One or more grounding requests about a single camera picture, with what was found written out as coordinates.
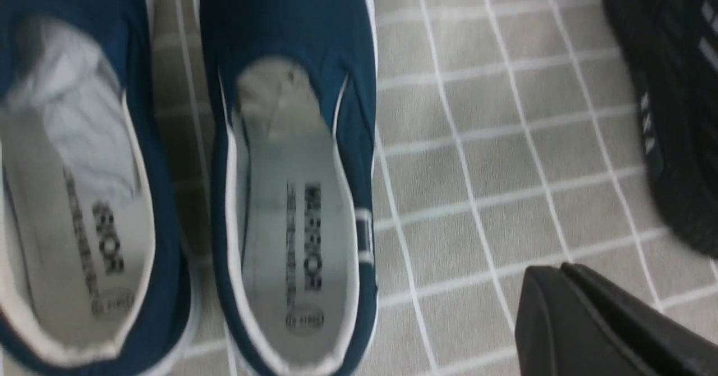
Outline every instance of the shoe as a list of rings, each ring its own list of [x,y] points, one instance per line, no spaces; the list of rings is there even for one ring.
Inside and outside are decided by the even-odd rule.
[[[639,105],[657,210],[718,258],[718,0],[603,0]]]
[[[216,124],[213,258],[261,376],[349,375],[374,335],[374,0],[195,0]]]
[[[154,0],[0,0],[0,345],[166,374],[199,322],[152,112]]]

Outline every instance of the black shoe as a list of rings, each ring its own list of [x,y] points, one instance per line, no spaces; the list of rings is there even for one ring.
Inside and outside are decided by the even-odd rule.
[[[638,94],[657,209],[718,258],[718,0],[603,0]]]

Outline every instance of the shoe insole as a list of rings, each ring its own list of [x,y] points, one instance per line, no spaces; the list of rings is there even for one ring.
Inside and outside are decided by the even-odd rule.
[[[115,207],[82,189],[54,149],[39,115],[0,120],[4,203],[17,231],[39,324],[58,342],[87,346],[115,337],[134,304],[151,239],[141,195]]]
[[[334,167],[334,141],[328,130],[268,140],[251,120],[246,128],[251,184],[243,282],[249,304],[285,361],[317,363],[338,342],[354,231]],[[244,138],[239,128],[235,135]]]

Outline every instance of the white grout line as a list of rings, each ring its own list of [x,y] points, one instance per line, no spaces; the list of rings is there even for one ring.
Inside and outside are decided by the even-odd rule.
[[[684,294],[667,297],[662,301],[662,307],[668,309],[681,304],[687,304],[693,300],[703,299],[704,297],[710,297],[718,294],[718,285],[711,285],[706,287],[700,287],[693,289],[692,291],[685,292]]]
[[[536,144],[533,141],[533,135],[531,135],[531,129],[528,127],[528,121],[526,120],[526,114],[523,110],[523,103],[521,102],[521,97],[518,95],[518,85],[516,84],[516,76],[513,73],[513,69],[510,65],[510,56],[508,55],[508,50],[506,49],[506,42],[503,39],[503,34],[501,33],[501,30],[498,26],[498,21],[496,20],[496,15],[493,11],[493,6],[491,4],[491,0],[484,0],[484,5],[486,6],[486,9],[489,13],[489,23],[491,25],[491,28],[493,30],[494,35],[496,36],[498,47],[501,52],[501,57],[503,59],[503,62],[506,64],[506,68],[508,70],[508,80],[511,84],[511,92],[513,93],[513,100],[516,103],[516,110],[518,112],[519,120],[521,121],[521,126],[523,126],[524,135],[526,136],[526,144],[528,144],[528,149],[531,151],[531,157],[533,158],[534,166],[536,166],[536,171],[538,172],[538,178],[541,180],[541,187],[544,189],[544,195],[546,196],[546,202],[549,205],[549,214],[551,215],[551,221],[554,222],[554,228],[556,230],[556,235],[559,238],[559,243],[561,245],[561,250],[563,250],[563,253],[566,255],[566,259],[572,263],[574,260],[571,256],[571,251],[569,251],[569,246],[566,243],[566,236],[564,235],[564,230],[561,227],[561,222],[559,222],[559,215],[556,213],[556,205],[554,204],[554,197],[551,195],[551,190],[549,189],[549,180],[546,178],[546,172],[544,171],[544,166],[541,164],[541,158],[539,158],[539,152],[536,150]]]
[[[718,282],[718,266],[716,266],[716,262],[713,261],[713,259],[708,259],[708,261],[711,263],[711,269],[713,270],[713,275],[716,277],[716,282]]]
[[[413,301],[411,292],[402,292],[401,294],[394,294],[391,296],[380,296],[379,297],[379,309],[385,309],[395,305],[410,304]]]
[[[600,5],[601,0],[558,0],[561,8],[575,8],[584,6]],[[527,0],[522,2],[505,3],[494,6],[494,14],[497,16],[515,16],[524,13],[536,13],[540,11],[551,11],[551,3],[548,0]],[[487,18],[488,12],[485,6],[439,6],[427,8],[431,20],[478,20]],[[404,10],[390,11],[377,16],[377,26],[388,26],[403,22],[421,21],[423,13],[416,8],[405,8]]]
[[[234,356],[234,342],[232,341],[232,335],[229,332],[229,328],[226,322],[224,323],[224,332],[225,347],[227,349],[227,363],[229,365],[229,374],[230,376],[237,376],[237,359]]]
[[[218,340],[207,341],[192,345],[184,353],[185,358],[192,358],[195,356],[203,356],[212,352],[225,350],[227,347],[226,338],[219,338]]]
[[[443,294],[444,292],[464,289],[492,280],[491,271],[473,274],[472,276],[454,277],[450,281],[438,282],[433,285],[424,286],[416,290],[416,296],[426,297]]]
[[[403,233],[402,224],[399,222],[399,214],[397,211],[397,203],[395,202],[394,192],[392,189],[392,179],[389,177],[389,168],[386,163],[386,156],[384,155],[384,148],[381,145],[381,136],[379,130],[375,130],[374,133],[376,141],[376,153],[379,157],[379,163],[384,177],[384,185],[386,187],[387,199],[389,200],[389,209],[392,211],[392,218],[394,227],[397,229],[397,238],[402,248],[402,255],[404,260],[404,266],[406,267],[406,277],[408,279],[408,286],[411,292],[411,301],[413,302],[413,309],[416,313],[416,321],[418,322],[418,330],[421,333],[421,340],[424,343],[424,350],[426,350],[426,358],[429,361],[429,365],[432,369],[436,369],[436,356],[434,356],[434,350],[431,348],[431,342],[429,342],[429,333],[426,331],[426,323],[424,323],[424,315],[421,314],[421,307],[418,304],[418,296],[416,294],[416,284],[413,278],[413,270],[411,269],[411,260],[408,254],[408,246],[406,245],[406,238]]]
[[[592,122],[594,126],[594,130],[596,133],[596,136],[598,138],[598,144],[599,148],[601,149],[601,154],[603,155],[603,161],[606,164],[606,167],[608,168],[608,172],[611,176],[611,179],[613,181],[613,187],[615,188],[618,199],[621,202],[621,205],[623,206],[623,212],[626,215],[626,218],[628,219],[628,224],[631,229],[631,233],[633,234],[635,241],[636,241],[636,249],[638,250],[638,258],[639,261],[641,261],[641,268],[643,269],[643,274],[646,276],[646,281],[648,282],[648,289],[651,291],[651,297],[653,297],[654,304],[656,305],[659,312],[662,312],[662,305],[661,305],[661,299],[659,299],[659,294],[657,294],[656,286],[653,283],[653,278],[651,277],[651,273],[648,270],[648,264],[646,263],[646,256],[643,253],[643,248],[641,246],[641,243],[639,243],[638,239],[638,230],[636,229],[636,223],[633,220],[633,216],[631,215],[630,208],[628,207],[628,202],[626,201],[626,197],[623,194],[623,191],[621,190],[620,184],[618,184],[618,178],[615,175],[615,172],[613,171],[613,165],[611,164],[611,159],[608,157],[608,152],[606,148],[605,141],[603,139],[603,134],[601,133],[601,130],[598,125],[598,118],[596,116],[595,107],[593,105],[593,100],[591,99],[588,91],[588,86],[586,85],[586,81],[584,79],[583,72],[581,71],[581,67],[579,65],[579,60],[576,56],[576,52],[574,51],[574,46],[571,42],[571,38],[569,36],[569,33],[566,29],[566,26],[564,25],[563,17],[561,17],[561,13],[559,11],[559,5],[556,2],[556,0],[549,0],[551,2],[552,8],[554,10],[554,18],[556,19],[556,23],[559,26],[559,31],[561,33],[562,38],[564,39],[564,43],[566,44],[569,54],[571,54],[572,64],[574,67],[574,70],[576,72],[576,75],[579,80],[579,85],[581,87],[581,91],[584,95],[584,98],[588,104],[589,111],[592,115]]]
[[[620,57],[619,48],[595,49],[595,51],[583,51],[576,53],[577,60],[583,61],[605,61],[606,59],[618,59]],[[556,67],[569,65],[572,62],[571,54],[559,54],[558,56],[534,57],[529,59],[517,59],[509,61],[509,66],[513,71],[535,71],[546,69],[547,67]],[[503,62],[489,63],[482,66],[469,67],[459,69],[458,71],[442,72],[441,76],[444,81],[469,80],[482,77],[484,75],[500,74],[507,71],[507,67]],[[408,87],[410,85],[433,84],[436,82],[434,74],[408,74],[398,75],[395,77],[385,77],[377,82],[377,91],[382,92],[388,89],[396,89],[398,87]]]
[[[646,171],[644,166],[626,167],[619,169],[615,174],[618,178],[636,176]],[[549,185],[551,192],[558,192],[563,190],[579,189],[580,187],[592,186],[600,184],[601,182],[609,182],[612,177],[608,172],[602,172],[599,174],[592,174],[589,176],[578,177],[572,180],[565,180],[554,182]],[[503,194],[488,195],[479,197],[476,199],[476,204],[480,208],[491,207],[492,205],[498,204],[509,204],[522,199],[535,198],[544,194],[543,187],[528,187],[527,189],[513,190],[510,192],[504,192]],[[436,205],[423,210],[415,210],[414,212],[405,213],[401,215],[399,220],[403,225],[423,222],[425,220],[431,220],[433,218],[447,217],[448,215],[469,212],[471,205],[469,202],[457,202],[455,204]],[[393,228],[393,221],[390,218],[383,218],[374,223],[375,230],[388,230]]]
[[[484,251],[484,256],[486,258],[489,271],[492,274],[493,279],[493,286],[496,291],[496,296],[498,297],[499,304],[501,306],[501,309],[503,310],[503,314],[505,316],[506,322],[508,323],[508,326],[513,332],[514,329],[514,323],[513,323],[513,317],[511,315],[510,310],[508,309],[508,303],[506,301],[506,296],[504,295],[503,290],[501,289],[501,284],[498,281],[498,276],[496,274],[496,268],[494,266],[494,260],[493,260],[493,254],[491,252],[491,248],[489,247],[487,236],[484,230],[483,223],[481,222],[481,217],[479,215],[479,208],[476,204],[476,200],[474,197],[474,187],[471,184],[471,176],[469,174],[469,166],[466,161],[466,154],[464,153],[464,146],[462,144],[461,138],[459,137],[459,131],[456,128],[456,123],[454,122],[454,117],[452,117],[451,108],[449,108],[449,102],[447,100],[446,91],[444,90],[444,82],[441,79],[441,69],[439,67],[439,56],[436,52],[436,41],[434,40],[434,33],[431,29],[431,20],[429,18],[429,14],[426,10],[426,0],[418,0],[421,6],[421,12],[424,14],[424,26],[426,28],[426,35],[429,39],[429,49],[431,49],[431,60],[434,65],[434,74],[436,74],[436,80],[439,84],[439,98],[441,99],[441,106],[444,108],[444,113],[446,114],[447,122],[449,124],[449,128],[451,129],[452,136],[454,136],[454,141],[456,143],[456,148],[459,154],[459,162],[461,163],[461,169],[464,174],[464,183],[466,186],[466,192],[467,196],[469,198],[469,204],[471,205],[471,213],[474,216],[474,222],[476,223],[476,229],[479,233],[479,238],[481,240],[481,246]]]
[[[639,240],[641,242],[650,242],[668,233],[667,228],[652,228],[651,230],[640,233]],[[601,241],[590,246],[583,246],[574,248],[572,250],[573,256],[576,259],[589,258],[596,254],[607,253],[618,248],[633,245],[633,236],[621,237],[619,239]],[[496,276],[498,279],[505,279],[509,276],[515,276],[515,274],[523,273],[524,269],[532,265],[556,265],[565,261],[566,256],[563,253],[552,254],[542,256],[542,258],[529,259],[520,263],[508,264],[506,266],[496,268]],[[479,273],[469,274],[468,276],[456,277],[449,279],[448,281],[434,282],[427,286],[418,287],[414,292],[399,292],[398,294],[382,297],[381,307],[392,307],[393,305],[407,304],[411,302],[413,294],[417,297],[428,297],[440,294],[445,294],[449,291],[456,291],[457,289],[463,289],[464,287],[476,286],[477,284],[492,281],[492,271],[482,271]]]
[[[476,204],[480,208],[494,207],[495,205],[510,204],[523,199],[531,199],[539,196],[546,195],[546,189],[544,187],[530,187],[530,189],[515,190],[511,192],[505,192],[500,195],[490,195],[481,197],[476,200]]]
[[[617,107],[602,108],[601,113],[597,113],[598,117],[623,117],[636,112],[634,106],[620,105]],[[529,130],[546,130],[556,128],[558,126],[571,125],[583,121],[590,121],[592,115],[590,112],[572,112],[563,115],[557,115],[551,118],[542,118],[526,123]],[[469,130],[459,134],[462,141],[474,140],[490,140],[501,136],[519,135],[524,133],[525,127],[518,123],[517,125],[496,126],[493,128]],[[385,146],[384,153],[387,156],[395,156],[397,154],[420,153],[434,149],[446,148],[454,143],[453,136],[441,136],[430,140],[409,141],[408,143],[395,143],[391,146]]]
[[[574,257],[576,259],[589,258],[589,256],[607,253],[611,250],[617,250],[618,248],[633,245],[633,236],[626,236],[617,240],[605,241],[597,245],[586,246],[581,249],[574,251]]]
[[[500,361],[509,360],[516,357],[516,346],[505,346],[498,350],[487,352],[480,356],[475,356],[469,360],[458,361],[457,363],[451,363],[438,369],[435,376],[455,376],[456,374],[463,374],[468,371],[484,368],[488,365],[499,363]],[[418,376],[430,376],[431,373],[421,373]]]
[[[174,0],[174,7],[177,9],[177,25],[179,26],[179,41],[182,44],[182,60],[185,63],[185,74],[187,75],[187,88],[190,92],[190,103],[192,104],[192,123],[195,126],[195,140],[197,151],[200,156],[200,171],[202,181],[205,184],[205,200],[210,207],[210,174],[208,172],[207,156],[205,156],[205,144],[202,139],[202,126],[200,125],[199,108],[197,107],[197,94],[195,94],[195,82],[192,77],[192,65],[190,62],[190,49],[187,46],[187,31],[185,30],[185,16],[182,13],[182,0]]]

